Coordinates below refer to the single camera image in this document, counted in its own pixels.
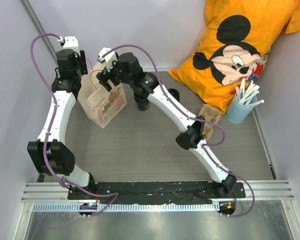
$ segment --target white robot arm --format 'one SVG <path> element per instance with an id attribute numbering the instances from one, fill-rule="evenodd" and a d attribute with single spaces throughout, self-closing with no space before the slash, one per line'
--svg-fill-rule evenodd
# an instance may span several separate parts
<path id="1" fill-rule="evenodd" d="M 192 152 L 207 169 L 211 179 L 215 183 L 220 184 L 225 192 L 229 192 L 237 179 L 233 175 L 220 169 L 220 167 L 222 167 L 226 171 L 229 171 L 206 145 L 207 142 L 202 135 L 204 124 L 194 120 L 196 115 L 183 107 L 168 92 L 164 85 L 160 86 L 154 74 L 143 72 L 138 59 L 131 52 L 123 53 L 118 56 L 118 54 L 114 51 L 110 52 L 110 50 L 110 48 L 103 48 L 98 55 L 99 62 L 106 63 L 103 71 L 97 74 L 100 84 L 108 91 L 111 90 L 108 80 L 111 80 L 115 86 L 119 83 L 129 84 L 133 89 L 134 99 L 137 104 L 138 102 L 149 101 L 157 105 L 171 118 L 181 131 L 181 134 L 176 138 L 178 145 Z"/>
<path id="2" fill-rule="evenodd" d="M 79 49 L 75 36 L 61 37 L 58 42 L 63 46 L 63 49 L 56 53 L 58 63 L 56 70 L 58 69 L 59 76 L 56 76 L 51 86 L 57 103 L 53 98 L 51 99 L 44 127 L 37 141 L 28 143 L 27 150 L 37 171 L 51 175 L 44 161 L 43 145 L 54 114 L 55 104 L 57 104 L 57 111 L 47 140 L 46 153 L 49 164 L 59 178 L 65 178 L 79 187 L 95 192 L 92 175 L 75 164 L 75 156 L 66 147 L 65 141 L 69 116 L 81 88 L 81 75 L 88 74 L 85 52 Z"/>

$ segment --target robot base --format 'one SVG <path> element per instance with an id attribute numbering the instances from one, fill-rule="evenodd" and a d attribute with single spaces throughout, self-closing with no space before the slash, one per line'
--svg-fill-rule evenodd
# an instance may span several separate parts
<path id="1" fill-rule="evenodd" d="M 244 185 L 234 184 L 233 190 L 237 199 L 245 198 Z M 119 193 L 113 204 L 122 205 L 197 205 L 211 204 L 211 199 L 233 199 L 234 192 L 220 193 L 216 184 L 208 181 L 160 181 L 160 182 L 98 182 L 96 191 L 100 195 Z M 69 200 L 82 200 L 76 194 L 68 194 Z M 111 197 L 100 199 L 101 204 L 108 204 Z"/>

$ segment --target orange t-shirt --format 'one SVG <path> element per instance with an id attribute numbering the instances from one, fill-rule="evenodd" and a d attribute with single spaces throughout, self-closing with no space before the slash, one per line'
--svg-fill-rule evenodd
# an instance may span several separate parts
<path id="1" fill-rule="evenodd" d="M 300 0 L 206 0 L 197 51 L 169 73 L 224 114 L 242 79 L 260 76 L 280 33 L 300 31 Z"/>

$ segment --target brown paper bag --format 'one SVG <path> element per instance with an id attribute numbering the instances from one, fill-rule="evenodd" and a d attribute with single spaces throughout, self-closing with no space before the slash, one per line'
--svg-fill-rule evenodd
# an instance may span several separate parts
<path id="1" fill-rule="evenodd" d="M 104 69 L 105 64 L 97 63 L 93 70 Z M 84 75 L 81 79 L 81 89 L 78 94 L 78 101 L 81 104 L 88 118 L 95 122 L 101 128 L 104 128 L 111 119 L 127 104 L 126 94 L 123 84 L 114 86 L 109 81 L 112 90 L 108 92 L 96 78 L 97 71 L 92 73 L 92 81 L 90 73 Z"/>

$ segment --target blue cup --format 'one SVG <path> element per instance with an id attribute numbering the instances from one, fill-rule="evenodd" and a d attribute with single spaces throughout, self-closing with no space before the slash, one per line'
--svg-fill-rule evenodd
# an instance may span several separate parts
<path id="1" fill-rule="evenodd" d="M 239 104 L 236 96 L 237 95 L 235 95 L 234 98 L 232 99 L 232 102 L 230 103 L 225 113 L 225 116 L 230 122 L 234 124 L 240 124 L 245 120 L 245 118 L 252 111 L 252 109 L 254 109 L 254 106 L 243 106 Z M 254 96 L 251 99 L 250 104 L 257 102 L 257 100 L 258 100 L 257 97 Z"/>

